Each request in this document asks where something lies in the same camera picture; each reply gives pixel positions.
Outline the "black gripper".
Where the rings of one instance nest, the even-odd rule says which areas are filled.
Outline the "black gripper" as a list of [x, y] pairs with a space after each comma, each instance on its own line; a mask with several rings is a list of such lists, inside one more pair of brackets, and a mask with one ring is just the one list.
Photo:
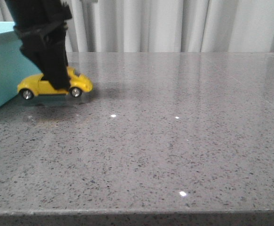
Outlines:
[[60, 0], [7, 0], [22, 41], [21, 53], [48, 78], [54, 89], [68, 90], [70, 79], [65, 51], [66, 20], [72, 18], [70, 6]]

